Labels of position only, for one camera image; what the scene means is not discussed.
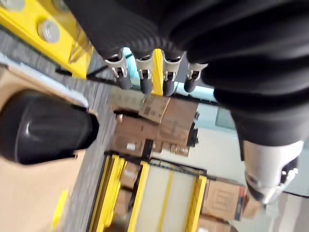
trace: yellow safety barrier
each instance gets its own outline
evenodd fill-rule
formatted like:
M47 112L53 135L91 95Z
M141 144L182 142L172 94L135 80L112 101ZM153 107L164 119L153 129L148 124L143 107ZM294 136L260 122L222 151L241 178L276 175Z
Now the yellow safety barrier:
M199 178L196 181L192 194L191 207L188 214L186 232L197 231L197 223L203 203L206 181L207 179L204 176L199 176Z
M112 222L113 209L120 189L120 177L125 164L125 160L118 156L112 156L113 165L109 177L106 192L102 204L102 210L98 220L97 232L102 232L105 227Z
M0 5L0 24L74 77L86 78L93 47L73 15L57 9L54 1L15 1L16 9Z
M152 94L163 96L163 54L161 49L154 50L153 91Z
M130 218L130 224L128 228L128 232L135 232L137 220L139 217L140 213L140 205L143 199L144 195L144 190L146 187L146 182L147 182L147 177L149 173L149 164L146 162L141 162L142 165L142 171L140 174L140 182L139 182L139 187L137 189L134 205L133 205L133 210L132 210L132 215Z
M124 165L125 160L118 156L106 157L98 196L91 218L90 232L102 232L104 228L110 226Z

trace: yellow metal frame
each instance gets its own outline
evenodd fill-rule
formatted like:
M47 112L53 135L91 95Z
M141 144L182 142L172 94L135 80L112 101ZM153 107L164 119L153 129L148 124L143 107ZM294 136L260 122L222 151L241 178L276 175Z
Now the yellow metal frame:
M105 187L106 182L107 182L108 169L111 167L111 160L110 159L111 158L109 156L107 156L106 160L105 160L103 175L102 175L100 186L99 186L99 189L98 189L98 195L97 195L97 198L96 198L96 203L95 203L95 207L94 207L94 210L93 210L93 215L92 215L91 223L90 223L90 227L89 227L90 232L94 231L95 227L98 226L98 222L95 223L95 220L98 220L98 218L97 218L98 207L100 207L100 203L102 203L102 201L104 200L104 196L105 196L106 189L104 189L104 187Z
M127 230L128 232L135 232L136 230L136 224L137 224L137 220L139 218L139 213L140 213L140 206L141 206L141 202L143 199L144 190L146 187L147 177L149 173L149 167L150 167L149 164L146 162L141 162L141 165L142 165L142 171L140 174L140 182L139 182L139 187L137 189L137 193L136 193L136 197L135 197L135 201L133 205L129 228Z
M109 227L112 218L113 218L113 210L115 207L115 203L118 197L119 189L120 189L120 178L121 174L126 166L127 161L123 158L120 158L116 155L112 157L107 157L103 177L101 179L101 183L99 186L98 196L96 199L95 209L92 216L91 224L90 224L90 232L102 232L106 227ZM142 171L140 175L140 182L136 194L136 198L134 201L132 214L129 222L128 232L135 232L136 225L139 218L140 206L142 203L144 190L146 188L148 173L150 170L150 165L146 162L141 162ZM164 215L166 213L166 207L169 199L169 192L171 183L173 180L174 171L170 171L168 187L165 195L165 207L162 209L161 218L160 218L160 226L159 230L161 230L161 226L164 220ZM197 223L199 218L199 213L201 210L204 190L206 186L207 179L204 176L199 176L196 180L191 199L191 206L188 211L187 217L187 225L186 232L195 232L197 230Z
M51 20L59 27L58 43L48 43L38 35L37 27L45 20ZM52 0L26 0L25 8L20 12L0 7L0 24L72 72L74 77L86 78L93 47L73 15L59 12Z
M153 54L153 91L152 94L163 96L163 54L161 49L155 49Z
M189 210L186 232L196 232L199 213L201 211L204 191L207 179L204 176L199 176L196 181L191 201L191 208Z
M97 232L102 232L105 227L109 227L112 222L113 209L120 189L120 177L125 164L125 160L118 156L112 156L113 166L110 178L107 183L102 210L98 220Z

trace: gray carpet floor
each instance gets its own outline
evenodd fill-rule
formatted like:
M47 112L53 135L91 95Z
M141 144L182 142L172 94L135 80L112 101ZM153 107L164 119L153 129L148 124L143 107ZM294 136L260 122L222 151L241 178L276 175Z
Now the gray carpet floor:
M66 232L85 232L104 162L103 152L109 145L115 128L113 112L106 104L110 87L97 82L74 79L55 73L57 67L55 63L29 45L24 44L5 29L0 29L0 52L15 61L23 62L41 71L67 87L83 93L89 101L90 108L98 113L99 134L97 140L86 151L64 223L64 231ZM104 61L95 53L89 69L94 70L103 63ZM106 70L101 76L110 78L112 73Z

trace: metal bolt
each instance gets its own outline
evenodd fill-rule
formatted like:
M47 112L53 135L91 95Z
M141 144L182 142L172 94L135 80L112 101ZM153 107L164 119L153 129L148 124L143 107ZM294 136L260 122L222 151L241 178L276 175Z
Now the metal bolt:
M38 25L39 36L49 43L58 43L60 40L60 30L56 23L46 20Z
M22 11L26 0L0 0L0 6L8 11Z
M70 9L64 3L63 0L53 0L53 5L59 11L62 11L62 12L69 12L70 11Z

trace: brown cardboard box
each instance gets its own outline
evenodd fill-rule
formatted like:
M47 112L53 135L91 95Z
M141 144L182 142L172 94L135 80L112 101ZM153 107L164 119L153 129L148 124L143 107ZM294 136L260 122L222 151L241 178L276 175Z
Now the brown cardboard box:
M246 196L245 207L242 213L244 218L253 219L257 212L261 209L261 204L252 197Z
M112 87L107 98L113 110L125 109L138 112L143 107L145 95L134 90L123 90L119 87Z
M155 138L171 144L186 146L190 129L182 128L177 122L175 124L163 124L158 126Z
M156 129L157 126L152 122L141 118L123 116L122 122L117 123L115 133L154 140Z
M168 124L177 124L185 130L190 130L197 112L197 107L198 103L172 98L165 110L161 123L165 126Z
M163 142L162 149L168 150L172 153L175 153L176 155L188 156L190 147Z
M225 220L240 220L246 188L210 180L205 187L202 214Z
M223 224L215 218L200 215L197 232L231 232L231 226Z
M140 171L139 165L128 162L121 175L120 179L121 185L133 189L139 171Z
M144 145L145 139L127 134L115 133L112 140L111 150L141 157L143 154Z
M189 146L179 146L179 145L177 145L175 154L181 155L181 156L189 156L189 150L190 150Z
M186 146L198 104L171 99L156 133L156 139Z
M132 193L123 189L119 190L116 200L114 213L118 216L124 216L128 212L129 203L132 197Z
M168 106L170 98L151 95L148 96L139 111L139 115L155 123L160 123Z
M160 140L154 140L154 146L153 146L153 151L154 152L162 152L162 146L163 146L163 142Z

